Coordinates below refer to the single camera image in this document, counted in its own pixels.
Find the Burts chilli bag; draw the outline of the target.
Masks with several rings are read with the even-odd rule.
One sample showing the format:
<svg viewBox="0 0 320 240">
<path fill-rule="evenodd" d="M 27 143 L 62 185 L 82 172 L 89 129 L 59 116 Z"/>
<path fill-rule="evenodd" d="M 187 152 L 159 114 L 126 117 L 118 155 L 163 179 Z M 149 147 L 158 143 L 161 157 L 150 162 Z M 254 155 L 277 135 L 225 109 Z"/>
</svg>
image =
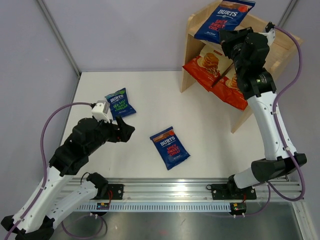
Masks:
<svg viewBox="0 0 320 240">
<path fill-rule="evenodd" d="M 150 136 L 149 139 L 158 150 L 168 171 L 190 157 L 172 126 Z"/>
<path fill-rule="evenodd" d="M 223 0 L 195 33 L 194 38 L 220 43 L 220 30 L 233 31 L 256 5 L 250 0 Z"/>
</svg>

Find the cassava chips bag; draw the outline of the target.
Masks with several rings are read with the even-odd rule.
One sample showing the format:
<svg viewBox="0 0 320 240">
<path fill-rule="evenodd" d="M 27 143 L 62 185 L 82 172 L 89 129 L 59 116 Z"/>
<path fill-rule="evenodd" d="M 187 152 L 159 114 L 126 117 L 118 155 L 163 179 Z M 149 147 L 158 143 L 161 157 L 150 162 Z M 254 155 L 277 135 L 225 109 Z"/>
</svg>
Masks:
<svg viewBox="0 0 320 240">
<path fill-rule="evenodd" d="M 183 66 L 199 84 L 210 92 L 222 76 L 232 65 L 232 60 L 209 45 L 205 45 L 200 54 Z"/>
<path fill-rule="evenodd" d="M 234 72 L 227 73 L 210 89 L 220 100 L 244 111 L 248 106 L 244 95 L 238 88 L 237 76 Z"/>
</svg>

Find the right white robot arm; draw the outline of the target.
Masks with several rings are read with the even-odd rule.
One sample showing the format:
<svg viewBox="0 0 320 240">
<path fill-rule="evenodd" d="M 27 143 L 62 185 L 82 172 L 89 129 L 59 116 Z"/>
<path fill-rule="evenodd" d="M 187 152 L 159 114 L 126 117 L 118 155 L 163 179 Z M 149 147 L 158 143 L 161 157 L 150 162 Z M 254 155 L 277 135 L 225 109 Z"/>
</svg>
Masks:
<svg viewBox="0 0 320 240">
<path fill-rule="evenodd" d="M 223 53 L 233 62 L 237 86 L 255 116 L 264 146 L 263 159 L 229 177 L 226 190 L 232 198 L 239 198 L 245 188 L 300 172 L 307 163 L 306 155 L 298 153 L 290 141 L 278 107 L 274 79 L 264 68 L 275 38 L 273 26 L 264 32 L 254 32 L 251 27 L 219 32 Z"/>
</svg>

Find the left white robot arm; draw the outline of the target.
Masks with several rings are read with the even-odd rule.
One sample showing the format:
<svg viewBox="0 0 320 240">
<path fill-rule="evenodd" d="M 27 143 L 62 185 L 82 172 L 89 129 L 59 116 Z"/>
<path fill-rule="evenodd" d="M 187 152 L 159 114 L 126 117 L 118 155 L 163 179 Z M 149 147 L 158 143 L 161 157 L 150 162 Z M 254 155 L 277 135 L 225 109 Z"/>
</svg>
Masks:
<svg viewBox="0 0 320 240">
<path fill-rule="evenodd" d="M 75 208 L 91 199 L 110 196 L 109 182 L 99 173 L 91 173 L 82 185 L 54 204 L 65 185 L 88 163 L 89 156 L 106 142 L 126 143 L 135 128 L 121 117 L 116 123 L 82 118 L 49 161 L 46 175 L 26 205 L 15 215 L 5 216 L 1 225 L 17 240 L 48 240 L 55 228 Z"/>
</svg>

